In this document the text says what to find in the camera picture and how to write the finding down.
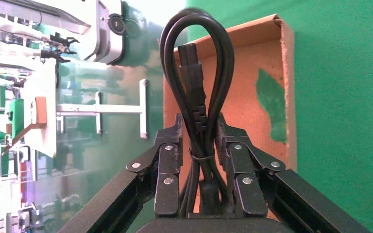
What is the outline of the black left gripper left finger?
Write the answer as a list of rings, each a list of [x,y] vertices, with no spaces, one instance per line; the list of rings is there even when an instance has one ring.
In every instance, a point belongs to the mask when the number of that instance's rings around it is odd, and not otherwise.
[[[180,209],[183,118],[157,132],[154,145],[119,171],[61,230],[125,233],[149,200],[156,219],[175,220]]]

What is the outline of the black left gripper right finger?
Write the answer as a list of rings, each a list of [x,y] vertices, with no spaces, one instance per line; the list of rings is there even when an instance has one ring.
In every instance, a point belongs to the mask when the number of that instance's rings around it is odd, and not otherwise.
[[[365,233],[367,228],[284,162],[255,147],[220,116],[216,149],[236,230],[245,233]]]

